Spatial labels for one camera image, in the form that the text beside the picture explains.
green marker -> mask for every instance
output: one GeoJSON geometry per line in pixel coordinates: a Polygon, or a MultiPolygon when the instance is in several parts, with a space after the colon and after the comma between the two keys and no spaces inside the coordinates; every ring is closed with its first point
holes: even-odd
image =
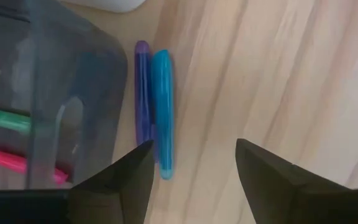
{"type": "Polygon", "coordinates": [[[28,134],[31,120],[28,116],[0,110],[0,127],[28,134]]]}

wooden table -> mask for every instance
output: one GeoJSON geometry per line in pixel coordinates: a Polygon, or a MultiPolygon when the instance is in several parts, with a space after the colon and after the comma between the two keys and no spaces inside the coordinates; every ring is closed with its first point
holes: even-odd
{"type": "Polygon", "coordinates": [[[136,41],[172,52],[175,175],[156,174],[145,223],[255,222],[237,138],[358,187],[358,0],[147,0],[127,14],[70,7],[127,52],[114,160],[135,147],[136,41]]]}

pen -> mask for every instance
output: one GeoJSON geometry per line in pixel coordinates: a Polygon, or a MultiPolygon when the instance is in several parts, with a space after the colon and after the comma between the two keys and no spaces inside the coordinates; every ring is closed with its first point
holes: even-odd
{"type": "Polygon", "coordinates": [[[135,126],[136,143],[152,139],[151,54],[148,43],[138,41],[135,47],[135,126]]]}
{"type": "Polygon", "coordinates": [[[152,91],[158,145],[160,175],[173,176],[173,78],[172,63],[167,50],[157,52],[152,59],[152,91]]]}

white object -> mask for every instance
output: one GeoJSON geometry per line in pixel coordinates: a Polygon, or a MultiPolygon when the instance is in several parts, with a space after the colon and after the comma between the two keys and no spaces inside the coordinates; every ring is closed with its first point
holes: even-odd
{"type": "Polygon", "coordinates": [[[139,7],[145,0],[62,0],[73,4],[94,7],[112,12],[129,12],[139,7]]]}

plastic container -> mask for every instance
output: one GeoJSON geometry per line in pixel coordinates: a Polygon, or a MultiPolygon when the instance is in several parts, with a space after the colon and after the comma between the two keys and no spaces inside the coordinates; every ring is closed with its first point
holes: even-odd
{"type": "Polygon", "coordinates": [[[62,0],[73,4],[94,7],[112,12],[129,12],[139,7],[145,0],[62,0]]]}
{"type": "Polygon", "coordinates": [[[111,164],[127,76],[118,41],[54,0],[0,0],[0,110],[30,116],[30,133],[0,127],[0,189],[80,183],[111,164]]]}

